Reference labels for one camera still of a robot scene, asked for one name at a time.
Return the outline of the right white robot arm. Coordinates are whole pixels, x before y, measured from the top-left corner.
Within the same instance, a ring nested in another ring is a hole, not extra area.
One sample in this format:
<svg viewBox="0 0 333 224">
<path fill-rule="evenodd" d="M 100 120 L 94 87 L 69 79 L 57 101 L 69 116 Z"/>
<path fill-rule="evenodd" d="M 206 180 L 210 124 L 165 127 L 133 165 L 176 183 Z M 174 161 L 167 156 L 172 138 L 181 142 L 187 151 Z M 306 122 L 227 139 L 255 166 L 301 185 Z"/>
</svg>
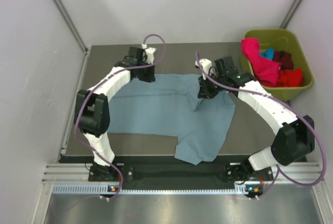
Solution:
<svg viewBox="0 0 333 224">
<path fill-rule="evenodd" d="M 249 180 L 257 179 L 262 170 L 276 166 L 288 166 L 314 151 L 314 122 L 309 116 L 298 117 L 290 109 L 265 91 L 249 72 L 238 72 L 232 57 L 211 61 L 198 55 L 196 68 L 202 75 L 198 82 L 198 97 L 213 99 L 225 90 L 250 106 L 264 119 L 275 134 L 272 144 L 240 163 L 240 170 Z"/>
</svg>

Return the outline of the light blue t shirt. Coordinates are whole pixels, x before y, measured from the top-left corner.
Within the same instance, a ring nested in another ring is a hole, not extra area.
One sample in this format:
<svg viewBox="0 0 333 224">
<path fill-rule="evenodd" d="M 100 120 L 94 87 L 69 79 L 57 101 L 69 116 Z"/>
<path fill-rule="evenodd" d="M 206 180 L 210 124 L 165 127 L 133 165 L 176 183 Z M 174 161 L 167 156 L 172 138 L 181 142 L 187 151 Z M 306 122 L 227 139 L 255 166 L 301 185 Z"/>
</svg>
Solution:
<svg viewBox="0 0 333 224">
<path fill-rule="evenodd" d="M 196 74 L 157 74 L 155 78 L 153 83 L 135 78 L 111 98 L 108 132 L 177 137 L 176 159 L 194 165 L 212 162 L 235 112 L 228 93 L 198 98 Z"/>
</svg>

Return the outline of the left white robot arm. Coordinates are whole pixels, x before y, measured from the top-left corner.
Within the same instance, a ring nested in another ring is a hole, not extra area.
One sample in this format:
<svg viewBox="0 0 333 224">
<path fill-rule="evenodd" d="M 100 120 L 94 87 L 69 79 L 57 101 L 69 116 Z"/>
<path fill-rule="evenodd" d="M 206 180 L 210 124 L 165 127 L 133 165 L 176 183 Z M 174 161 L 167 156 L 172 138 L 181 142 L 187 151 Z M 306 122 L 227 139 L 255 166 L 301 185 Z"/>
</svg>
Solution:
<svg viewBox="0 0 333 224">
<path fill-rule="evenodd" d="M 109 102 L 134 78 L 148 83 L 155 81 L 155 52 L 155 48 L 146 44 L 140 48 L 130 47 L 123 60 L 117 62 L 98 84 L 77 93 L 74 132 L 80 131 L 84 135 L 94 155 L 89 181 L 114 181 L 121 178 L 118 168 L 112 165 L 115 154 L 107 134 L 110 125 Z"/>
</svg>

